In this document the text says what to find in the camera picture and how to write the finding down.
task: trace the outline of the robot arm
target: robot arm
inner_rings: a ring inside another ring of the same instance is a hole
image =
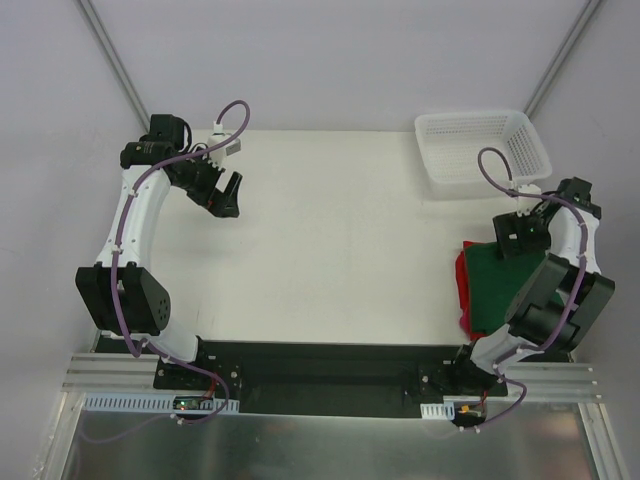
[[[183,120],[173,115],[152,115],[149,134],[127,144],[120,155],[122,188],[107,241],[93,267],[81,267],[76,285],[96,326],[118,337],[118,324],[110,289],[110,269],[116,232],[134,183],[150,166],[178,155],[184,148]],[[217,133],[213,144],[224,139]],[[242,176],[234,172],[224,192],[216,183],[224,169],[223,157],[235,153],[239,142],[215,152],[215,162],[203,158],[184,161],[151,173],[138,187],[131,204],[118,256],[118,295],[124,318],[134,340],[146,339],[172,357],[193,362],[198,353],[198,337],[171,314],[168,292],[151,275],[151,247],[158,215],[169,188],[182,188],[187,196],[216,217],[239,215],[237,195]]]
[[[570,353],[613,295],[615,284],[600,275],[594,254],[600,207],[591,203],[591,184],[578,178],[563,180],[555,195],[580,210],[588,231],[586,273],[570,314],[547,350]],[[463,346],[451,365],[438,375],[441,389],[461,394],[489,390],[499,375],[516,362],[543,353],[542,346],[559,325],[570,290],[579,272],[581,225],[572,212],[543,201],[530,215],[515,212],[494,218],[498,253],[509,258],[547,250],[547,256],[516,295],[505,324],[492,335]],[[562,298],[563,304],[556,303]]]

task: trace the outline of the red cloth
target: red cloth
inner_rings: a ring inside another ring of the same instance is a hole
[[[462,251],[456,258],[456,283],[458,284],[458,299],[460,300],[460,309],[462,316],[460,317],[460,328],[469,336],[471,340],[477,340],[485,335],[482,333],[474,333],[471,331],[471,312],[469,302],[469,273],[467,272],[467,263],[465,262],[464,249],[478,242],[464,241],[462,243]]]

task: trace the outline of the green cloth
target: green cloth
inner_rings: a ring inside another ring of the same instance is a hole
[[[492,334],[505,322],[511,301],[545,258],[544,252],[498,257],[498,244],[464,249],[469,279],[469,319],[474,333]]]

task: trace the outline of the gray wall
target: gray wall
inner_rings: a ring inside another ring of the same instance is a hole
[[[602,205],[598,263],[617,282],[616,294],[578,353],[599,367],[632,478],[640,477],[639,21],[640,2],[609,0],[534,122],[554,180],[591,180]]]
[[[584,2],[95,0],[151,112],[210,128],[242,97],[253,129],[392,131],[524,108]]]
[[[0,478],[30,478],[91,321],[75,269],[102,246],[118,152],[140,134],[69,0],[0,2]]]

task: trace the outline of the white plastic basket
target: white plastic basket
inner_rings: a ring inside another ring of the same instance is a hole
[[[515,110],[421,115],[416,136],[437,199],[486,198],[502,195],[478,169],[478,152],[495,147],[507,157],[516,185],[551,175],[551,162],[527,116]],[[487,172],[509,186],[500,158],[483,156]]]

